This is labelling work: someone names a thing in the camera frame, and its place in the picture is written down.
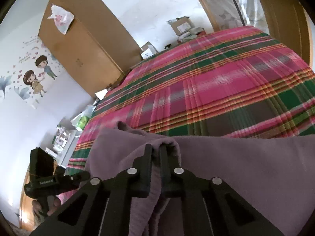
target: folded cloth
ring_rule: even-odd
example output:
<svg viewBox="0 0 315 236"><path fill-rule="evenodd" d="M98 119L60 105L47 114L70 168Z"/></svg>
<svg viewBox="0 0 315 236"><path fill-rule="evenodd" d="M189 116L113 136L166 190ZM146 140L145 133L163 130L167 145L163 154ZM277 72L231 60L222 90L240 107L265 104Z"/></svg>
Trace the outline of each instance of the folded cloth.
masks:
<svg viewBox="0 0 315 236"><path fill-rule="evenodd" d="M315 136L234 139L166 137L118 122L100 131L85 169L103 180L130 168L154 148L151 192L133 198L129 235L183 235L181 202L160 198L159 146L174 147L181 167L197 177L218 176L287 236L296 236L315 209Z"/></svg>

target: bed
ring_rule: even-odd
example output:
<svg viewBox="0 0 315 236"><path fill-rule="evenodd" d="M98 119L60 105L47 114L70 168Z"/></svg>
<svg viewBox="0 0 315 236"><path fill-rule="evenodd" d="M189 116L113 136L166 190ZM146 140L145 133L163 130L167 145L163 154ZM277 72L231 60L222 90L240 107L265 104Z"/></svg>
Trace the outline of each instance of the bed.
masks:
<svg viewBox="0 0 315 236"><path fill-rule="evenodd" d="M292 50L252 27L198 37L135 66L84 129L67 174L84 169L103 127L272 138L315 133L315 74Z"/></svg>

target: blue plant decal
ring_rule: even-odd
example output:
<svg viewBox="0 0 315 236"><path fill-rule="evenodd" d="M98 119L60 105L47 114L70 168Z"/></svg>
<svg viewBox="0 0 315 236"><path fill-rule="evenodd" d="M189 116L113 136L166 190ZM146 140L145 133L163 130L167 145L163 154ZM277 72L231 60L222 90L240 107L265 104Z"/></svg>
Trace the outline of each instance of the blue plant decal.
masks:
<svg viewBox="0 0 315 236"><path fill-rule="evenodd" d="M29 93L28 93L28 87L21 89L21 91L19 91L18 88L14 87L14 91L16 92L16 94L18 94L22 99L28 99L30 97Z"/></svg>
<svg viewBox="0 0 315 236"><path fill-rule="evenodd" d="M5 88L9 86L11 82L12 75L7 76L7 78L4 79L4 76L0 77L0 90L3 91L3 98L5 98Z"/></svg>

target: yellow dress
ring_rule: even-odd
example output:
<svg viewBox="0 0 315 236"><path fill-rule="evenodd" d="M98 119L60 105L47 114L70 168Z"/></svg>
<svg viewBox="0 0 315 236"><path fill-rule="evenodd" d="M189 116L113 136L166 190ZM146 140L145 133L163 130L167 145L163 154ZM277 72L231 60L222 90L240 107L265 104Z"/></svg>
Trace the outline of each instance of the yellow dress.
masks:
<svg viewBox="0 0 315 236"><path fill-rule="evenodd" d="M32 88L34 90L34 94L38 94L41 90L43 90L43 86L36 80L32 82Z"/></svg>

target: cartoon couple sticker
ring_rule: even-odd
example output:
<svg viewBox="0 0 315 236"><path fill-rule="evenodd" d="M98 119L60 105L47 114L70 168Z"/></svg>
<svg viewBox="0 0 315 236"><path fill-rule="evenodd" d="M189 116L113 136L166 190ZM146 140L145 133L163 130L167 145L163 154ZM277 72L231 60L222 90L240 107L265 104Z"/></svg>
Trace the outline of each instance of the cartoon couple sticker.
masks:
<svg viewBox="0 0 315 236"><path fill-rule="evenodd" d="M48 61L47 61L47 57L44 55L39 56L36 61L35 61L35 65L38 68L44 69L43 75L45 75L46 73L53 78L54 80L56 79L57 75L55 75L53 73L53 71L51 70L51 67L48 66ZM43 77L41 80L38 80L36 78L36 75L34 74L33 70L28 70L24 77L23 77L23 82L28 85L31 86L31 88L34 90L34 94L40 94L41 97L43 97L42 91L44 93L47 93L44 90L43 85L40 84L41 81L43 81L45 79L45 77Z"/></svg>

